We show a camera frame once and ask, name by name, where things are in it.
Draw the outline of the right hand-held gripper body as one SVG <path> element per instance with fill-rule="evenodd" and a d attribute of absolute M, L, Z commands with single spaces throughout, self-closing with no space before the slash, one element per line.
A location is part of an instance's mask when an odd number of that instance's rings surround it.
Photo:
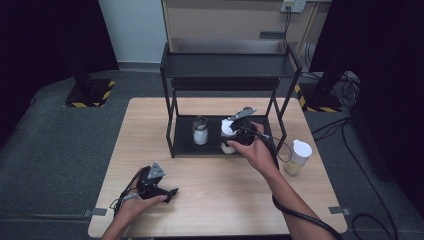
<path fill-rule="evenodd" d="M 257 128 L 248 119 L 248 116 L 251 116 L 255 112 L 255 108 L 246 106 L 242 110 L 238 111 L 236 114 L 228 117 L 228 120 L 231 120 L 232 123 L 235 120 L 239 121 L 239 129 L 233 130 L 236 135 L 234 137 L 230 137 L 230 140 L 234 140 L 244 146 L 249 146 L 253 143 L 257 133 Z"/>

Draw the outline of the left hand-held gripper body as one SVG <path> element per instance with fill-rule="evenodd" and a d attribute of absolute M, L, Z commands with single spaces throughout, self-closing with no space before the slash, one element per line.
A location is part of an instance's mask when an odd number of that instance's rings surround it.
<path fill-rule="evenodd" d="M 150 199 L 155 196 L 165 195 L 166 191 L 158 187 L 158 183 L 166 175 L 165 171 L 154 162 L 151 166 L 143 167 L 139 172 L 137 191 L 142 199 Z"/>

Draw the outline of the white-lidded jar with white contents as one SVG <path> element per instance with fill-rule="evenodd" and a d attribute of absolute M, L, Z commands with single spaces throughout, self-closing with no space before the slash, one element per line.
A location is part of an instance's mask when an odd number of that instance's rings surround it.
<path fill-rule="evenodd" d="M 227 144 L 228 137 L 234 137 L 236 133 L 231 129 L 232 121 L 228 119 L 223 119 L 221 121 L 221 150 L 227 154 L 233 154 L 235 149 Z"/>

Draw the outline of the glass jar with metal lid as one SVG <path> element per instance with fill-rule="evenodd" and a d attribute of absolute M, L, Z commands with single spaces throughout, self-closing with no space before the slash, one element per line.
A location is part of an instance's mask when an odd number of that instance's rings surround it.
<path fill-rule="evenodd" d="M 208 119 L 198 116 L 192 124 L 193 141 L 197 145 L 205 145 L 208 141 Z"/>

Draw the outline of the black metal shelf rack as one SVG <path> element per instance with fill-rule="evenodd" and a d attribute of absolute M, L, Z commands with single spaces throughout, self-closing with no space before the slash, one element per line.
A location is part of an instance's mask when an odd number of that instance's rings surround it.
<path fill-rule="evenodd" d="M 276 111 L 281 131 L 287 132 L 284 112 L 301 73 L 297 56 L 287 46 L 281 53 L 173 53 L 164 48 L 160 74 L 168 111 L 166 140 L 172 157 L 218 156 L 222 115 L 209 115 L 208 142 L 197 145 L 189 140 L 188 129 L 195 119 L 182 115 L 177 93 L 193 92 L 268 92 L 268 107 Z"/>

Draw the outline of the white-lidded jar with yellow contents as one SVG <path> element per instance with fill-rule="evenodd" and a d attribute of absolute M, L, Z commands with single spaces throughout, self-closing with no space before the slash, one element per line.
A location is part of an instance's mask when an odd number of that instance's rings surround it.
<path fill-rule="evenodd" d="M 295 139 L 292 142 L 291 158 L 283 165 L 284 170 L 289 175 L 297 175 L 311 155 L 311 146 L 306 142 Z"/>

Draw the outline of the person's left hand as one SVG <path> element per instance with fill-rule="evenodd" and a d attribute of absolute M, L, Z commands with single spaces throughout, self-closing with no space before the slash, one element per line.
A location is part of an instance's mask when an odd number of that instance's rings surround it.
<path fill-rule="evenodd" d="M 137 191 L 136 185 L 139 180 L 139 174 L 136 174 L 136 178 L 133 178 L 131 184 L 125 189 L 125 197 L 129 196 L 129 199 L 120 201 L 120 207 L 115 213 L 117 216 L 125 216 L 132 219 L 132 222 L 138 218 L 146 209 L 151 206 L 154 206 L 158 203 L 161 203 L 166 195 L 155 196 L 150 199 L 142 199 Z"/>

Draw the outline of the person's right hand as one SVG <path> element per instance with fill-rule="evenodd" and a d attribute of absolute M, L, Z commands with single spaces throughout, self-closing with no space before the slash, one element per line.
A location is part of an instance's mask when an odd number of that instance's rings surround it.
<path fill-rule="evenodd" d="M 249 162 L 249 164 L 256 169 L 261 175 L 268 176 L 272 173 L 278 172 L 275 165 L 274 158 L 268 149 L 266 143 L 262 140 L 261 136 L 264 132 L 264 126 L 255 123 L 258 133 L 255 140 L 249 146 L 244 146 L 237 143 L 233 148 L 241 153 Z"/>

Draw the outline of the grey tape strip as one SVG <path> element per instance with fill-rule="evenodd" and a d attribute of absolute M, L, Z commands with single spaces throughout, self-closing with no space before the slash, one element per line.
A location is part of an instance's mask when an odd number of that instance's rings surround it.
<path fill-rule="evenodd" d="M 344 208 L 344 207 L 341 207 L 341 206 L 329 207 L 329 211 L 330 211 L 331 214 L 343 214 L 345 216 L 352 214 L 352 212 L 349 208 Z"/>
<path fill-rule="evenodd" d="M 107 213 L 106 208 L 92 208 L 92 209 L 86 209 L 83 212 L 84 217 L 92 217 L 92 216 L 105 216 Z"/>

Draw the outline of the black stand with striped base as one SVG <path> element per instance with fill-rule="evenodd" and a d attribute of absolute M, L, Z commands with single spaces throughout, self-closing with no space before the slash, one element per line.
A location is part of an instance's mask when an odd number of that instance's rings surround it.
<path fill-rule="evenodd" d="M 61 34 L 61 56 L 75 79 L 75 85 L 65 99 L 65 107 L 102 107 L 115 82 L 111 79 L 93 79 L 68 37 Z"/>
<path fill-rule="evenodd" d="M 299 103 L 303 111 L 340 112 L 342 104 L 332 92 L 343 72 L 335 69 L 324 71 L 315 83 L 298 83 L 295 86 Z"/>

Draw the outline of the grey label strip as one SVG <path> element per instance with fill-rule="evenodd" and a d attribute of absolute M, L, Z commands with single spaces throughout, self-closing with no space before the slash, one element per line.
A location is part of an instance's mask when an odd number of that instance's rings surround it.
<path fill-rule="evenodd" d="M 259 34 L 260 39 L 285 39 L 286 33 L 279 31 L 261 31 Z"/>

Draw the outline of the black curtain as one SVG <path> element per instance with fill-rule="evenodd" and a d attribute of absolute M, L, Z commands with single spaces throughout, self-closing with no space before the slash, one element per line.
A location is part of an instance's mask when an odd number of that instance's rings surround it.
<path fill-rule="evenodd" d="M 311 69 L 359 78 L 369 160 L 424 215 L 424 0 L 332 0 Z"/>
<path fill-rule="evenodd" d="M 35 93 L 118 68 L 100 0 L 0 0 L 0 145 Z"/>

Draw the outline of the white wall socket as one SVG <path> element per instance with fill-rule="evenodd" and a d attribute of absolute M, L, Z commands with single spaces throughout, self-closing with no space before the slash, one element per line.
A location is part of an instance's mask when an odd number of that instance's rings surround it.
<path fill-rule="evenodd" d="M 306 0 L 283 0 L 280 11 L 282 13 L 302 13 L 306 6 Z"/>

